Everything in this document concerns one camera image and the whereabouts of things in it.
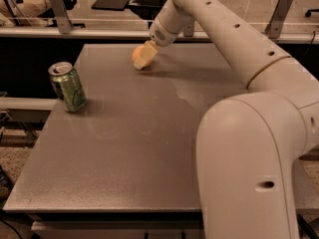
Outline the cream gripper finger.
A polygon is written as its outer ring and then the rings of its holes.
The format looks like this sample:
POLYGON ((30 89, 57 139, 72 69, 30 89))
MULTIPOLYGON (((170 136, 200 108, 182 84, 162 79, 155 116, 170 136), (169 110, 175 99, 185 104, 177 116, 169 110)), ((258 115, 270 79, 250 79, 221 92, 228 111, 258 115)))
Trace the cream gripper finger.
POLYGON ((146 41, 144 44, 142 44, 142 58, 146 60, 153 60, 155 55, 158 53, 158 46, 157 44, 153 41, 146 41))

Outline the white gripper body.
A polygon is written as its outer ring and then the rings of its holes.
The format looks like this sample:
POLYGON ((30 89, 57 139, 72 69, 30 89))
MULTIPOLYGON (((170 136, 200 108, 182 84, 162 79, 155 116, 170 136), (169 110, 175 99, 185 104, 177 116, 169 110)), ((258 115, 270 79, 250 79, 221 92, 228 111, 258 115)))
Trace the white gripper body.
POLYGON ((180 30, 175 21, 156 18, 150 27, 150 37, 158 46, 167 47, 175 41, 180 30))

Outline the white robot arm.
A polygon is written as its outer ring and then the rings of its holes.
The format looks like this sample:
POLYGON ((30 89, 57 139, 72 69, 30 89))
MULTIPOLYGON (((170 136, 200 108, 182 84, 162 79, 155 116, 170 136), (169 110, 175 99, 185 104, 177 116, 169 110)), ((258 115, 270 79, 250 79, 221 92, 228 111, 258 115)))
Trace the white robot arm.
POLYGON ((247 92, 213 105, 196 137, 206 239, 299 239, 293 163, 318 144, 317 80, 218 0, 167 0, 137 69, 197 22, 247 92))

